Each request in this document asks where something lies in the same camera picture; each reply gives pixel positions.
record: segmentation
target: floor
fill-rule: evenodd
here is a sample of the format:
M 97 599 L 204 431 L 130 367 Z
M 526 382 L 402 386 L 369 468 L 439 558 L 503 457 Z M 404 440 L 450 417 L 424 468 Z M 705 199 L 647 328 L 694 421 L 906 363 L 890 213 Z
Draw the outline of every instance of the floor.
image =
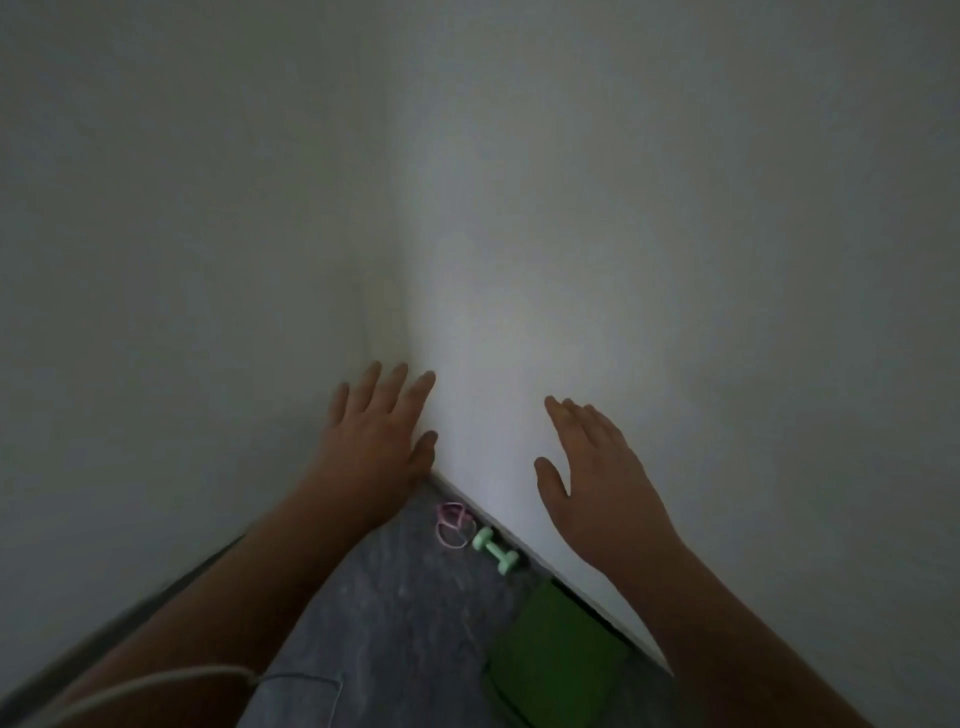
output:
M 271 670 L 339 676 L 332 725 L 504 726 L 478 676 L 494 637 L 546 578 L 500 576 L 487 554 L 446 550 L 433 533 L 439 493 L 424 488 L 371 534 L 317 593 Z M 326 725 L 335 690 L 277 680 L 263 686 L 242 728 Z M 686 725 L 672 678 L 636 653 L 598 724 Z

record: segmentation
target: green dumbbell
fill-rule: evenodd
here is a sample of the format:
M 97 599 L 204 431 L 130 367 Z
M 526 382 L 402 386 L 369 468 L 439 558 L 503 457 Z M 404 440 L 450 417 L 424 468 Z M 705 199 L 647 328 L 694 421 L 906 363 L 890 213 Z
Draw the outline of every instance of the green dumbbell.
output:
M 504 576 L 510 573 L 510 570 L 516 566 L 516 562 L 520 560 L 520 554 L 516 551 L 510 550 L 504 552 L 500 546 L 493 542 L 493 529 L 489 526 L 481 528 L 480 532 L 473 537 L 473 547 L 478 551 L 482 551 L 485 548 L 493 554 L 494 558 L 500 562 L 496 570 Z

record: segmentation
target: green object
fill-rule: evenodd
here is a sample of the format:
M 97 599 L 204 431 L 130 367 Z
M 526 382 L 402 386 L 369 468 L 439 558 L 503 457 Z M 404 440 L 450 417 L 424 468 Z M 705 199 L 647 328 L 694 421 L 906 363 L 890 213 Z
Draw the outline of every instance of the green object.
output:
M 511 569 L 516 566 L 516 562 L 520 560 L 520 554 L 516 551 L 504 551 L 493 542 L 493 529 L 489 526 L 481 528 L 480 532 L 473 537 L 473 547 L 478 551 L 482 551 L 485 548 L 493 554 L 496 560 L 500 562 L 496 570 L 504 576 L 510 573 Z
M 586 728 L 600 716 L 630 647 L 546 583 L 494 644 L 484 692 L 523 728 Z

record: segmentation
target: left hand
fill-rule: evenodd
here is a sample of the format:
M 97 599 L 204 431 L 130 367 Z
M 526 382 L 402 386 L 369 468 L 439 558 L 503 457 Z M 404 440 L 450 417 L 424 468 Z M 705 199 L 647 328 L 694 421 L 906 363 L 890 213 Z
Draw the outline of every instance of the left hand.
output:
M 401 395 L 407 365 L 377 383 L 381 368 L 374 361 L 356 388 L 346 383 L 337 388 L 320 456 L 300 485 L 305 496 L 332 498 L 366 530 L 395 516 L 430 473 L 438 437 L 425 432 L 411 447 L 436 375 L 423 374 Z

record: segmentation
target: cord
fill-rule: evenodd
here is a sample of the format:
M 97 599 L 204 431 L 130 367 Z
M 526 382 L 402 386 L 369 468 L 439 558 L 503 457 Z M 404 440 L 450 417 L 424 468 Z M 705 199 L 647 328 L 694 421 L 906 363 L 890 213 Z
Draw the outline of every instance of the cord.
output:
M 55 712 L 42 712 L 32 720 L 27 720 L 20 728 L 54 728 L 61 725 L 70 718 L 79 716 L 101 705 L 106 705 L 119 697 L 129 695 L 132 692 L 139 692 L 166 683 L 180 682 L 183 680 L 195 680 L 199 677 L 209 677 L 211 675 L 234 675 L 243 677 L 247 680 L 250 687 L 255 688 L 271 680 L 293 678 L 300 680 L 311 680 L 313 682 L 332 685 L 337 689 L 337 694 L 333 698 L 333 707 L 330 709 L 330 716 L 327 719 L 327 728 L 333 723 L 333 716 L 337 712 L 337 703 L 340 701 L 340 693 L 344 689 L 344 681 L 332 677 L 322 677 L 320 675 L 311 675 L 307 672 L 272 672 L 266 675 L 257 675 L 253 670 L 239 665 L 202 665 L 198 667 L 184 667 L 182 669 L 171 669 L 164 672 L 154 672 L 144 677 L 137 677 L 133 680 L 114 685 L 100 692 L 95 692 L 83 700 L 57 710 Z

